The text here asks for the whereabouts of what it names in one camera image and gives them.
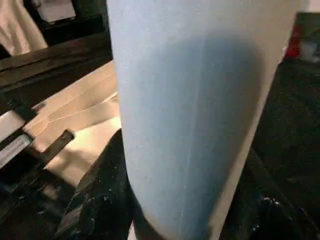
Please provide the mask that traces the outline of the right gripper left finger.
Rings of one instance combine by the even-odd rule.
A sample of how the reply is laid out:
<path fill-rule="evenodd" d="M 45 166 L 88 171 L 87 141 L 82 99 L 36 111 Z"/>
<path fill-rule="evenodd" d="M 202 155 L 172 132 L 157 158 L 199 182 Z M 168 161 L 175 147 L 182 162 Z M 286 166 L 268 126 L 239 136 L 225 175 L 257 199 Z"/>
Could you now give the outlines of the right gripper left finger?
<path fill-rule="evenodd" d="M 53 239 L 126 240 L 132 220 L 132 195 L 119 129 L 80 180 Z"/>

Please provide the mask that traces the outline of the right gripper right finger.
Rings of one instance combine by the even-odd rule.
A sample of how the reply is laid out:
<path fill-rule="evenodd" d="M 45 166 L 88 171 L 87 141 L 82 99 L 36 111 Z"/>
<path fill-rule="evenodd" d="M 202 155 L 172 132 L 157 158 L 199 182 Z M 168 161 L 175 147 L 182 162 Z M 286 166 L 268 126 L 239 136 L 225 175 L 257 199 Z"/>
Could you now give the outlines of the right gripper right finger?
<path fill-rule="evenodd" d="M 320 228 L 273 180 L 250 150 L 228 210 L 222 240 L 318 240 Z"/>

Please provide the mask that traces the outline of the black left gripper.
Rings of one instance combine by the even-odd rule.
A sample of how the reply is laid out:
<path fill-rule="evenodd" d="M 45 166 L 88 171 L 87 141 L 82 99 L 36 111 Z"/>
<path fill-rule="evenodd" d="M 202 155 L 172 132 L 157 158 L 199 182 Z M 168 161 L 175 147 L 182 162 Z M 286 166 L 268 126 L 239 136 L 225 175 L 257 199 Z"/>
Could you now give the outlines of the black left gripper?
<path fill-rule="evenodd" d="M 0 238 L 51 240 L 75 191 L 46 169 L 74 139 L 65 130 L 43 152 L 31 135 L 18 129 L 0 143 Z"/>

